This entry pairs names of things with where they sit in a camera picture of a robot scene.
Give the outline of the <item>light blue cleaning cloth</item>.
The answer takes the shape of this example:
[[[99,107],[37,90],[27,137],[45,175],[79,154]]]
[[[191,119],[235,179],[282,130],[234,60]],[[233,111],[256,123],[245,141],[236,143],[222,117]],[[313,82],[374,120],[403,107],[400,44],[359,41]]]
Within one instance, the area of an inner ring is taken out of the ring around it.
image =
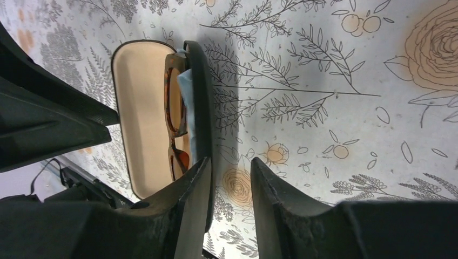
[[[186,107],[187,135],[190,145],[190,155],[192,164],[197,162],[197,138],[194,109],[194,91],[192,69],[186,69],[177,76],[181,96]]]

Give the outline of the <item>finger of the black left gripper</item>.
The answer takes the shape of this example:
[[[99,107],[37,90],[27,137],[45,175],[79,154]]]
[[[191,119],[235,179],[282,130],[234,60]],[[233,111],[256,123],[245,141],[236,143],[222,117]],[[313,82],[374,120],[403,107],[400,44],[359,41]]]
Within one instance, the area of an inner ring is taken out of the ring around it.
[[[36,64],[1,25],[1,77],[103,126],[119,123],[118,113]]]
[[[105,126],[1,79],[1,172],[109,141]]]

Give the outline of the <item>black glasses case tan lining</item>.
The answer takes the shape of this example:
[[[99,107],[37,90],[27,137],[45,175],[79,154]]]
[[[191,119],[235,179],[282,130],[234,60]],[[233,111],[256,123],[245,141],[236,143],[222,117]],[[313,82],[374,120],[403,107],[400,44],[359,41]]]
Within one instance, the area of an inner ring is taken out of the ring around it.
[[[112,56],[111,70],[127,170],[132,190],[140,199],[174,181],[164,108],[165,59],[172,53],[183,53],[187,69],[192,69],[197,161],[214,158],[213,86],[201,45],[191,40],[182,49],[158,40],[123,43]]]

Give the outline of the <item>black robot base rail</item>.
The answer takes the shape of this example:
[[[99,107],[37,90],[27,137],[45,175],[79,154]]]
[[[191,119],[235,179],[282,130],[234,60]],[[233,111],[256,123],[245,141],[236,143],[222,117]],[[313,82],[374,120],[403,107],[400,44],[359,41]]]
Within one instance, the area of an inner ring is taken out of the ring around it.
[[[3,173],[1,201],[99,202],[113,209],[133,205],[100,180],[56,158]]]

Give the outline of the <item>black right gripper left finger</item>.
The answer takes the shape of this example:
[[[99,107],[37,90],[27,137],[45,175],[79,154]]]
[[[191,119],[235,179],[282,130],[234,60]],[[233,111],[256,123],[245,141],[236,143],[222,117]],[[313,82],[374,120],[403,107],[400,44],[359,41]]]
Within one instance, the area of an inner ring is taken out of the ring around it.
[[[205,157],[130,208],[1,202],[1,258],[201,258],[211,185]]]

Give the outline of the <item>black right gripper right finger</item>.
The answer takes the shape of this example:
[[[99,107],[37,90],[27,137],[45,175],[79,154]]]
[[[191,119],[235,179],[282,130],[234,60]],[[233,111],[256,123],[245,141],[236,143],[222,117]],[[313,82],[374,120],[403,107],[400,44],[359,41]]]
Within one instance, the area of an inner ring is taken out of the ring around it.
[[[251,161],[260,258],[457,258],[457,203],[344,201],[332,207]]]

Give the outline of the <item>brown tortoiseshell sunglasses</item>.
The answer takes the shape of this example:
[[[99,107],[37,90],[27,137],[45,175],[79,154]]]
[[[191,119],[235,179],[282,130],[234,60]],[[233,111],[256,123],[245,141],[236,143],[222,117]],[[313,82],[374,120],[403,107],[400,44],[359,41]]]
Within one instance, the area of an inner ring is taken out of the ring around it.
[[[178,83],[178,76],[186,69],[187,60],[183,53],[172,53],[166,56],[164,108],[170,144],[168,149],[169,164],[174,181],[182,177],[191,164],[186,106]]]

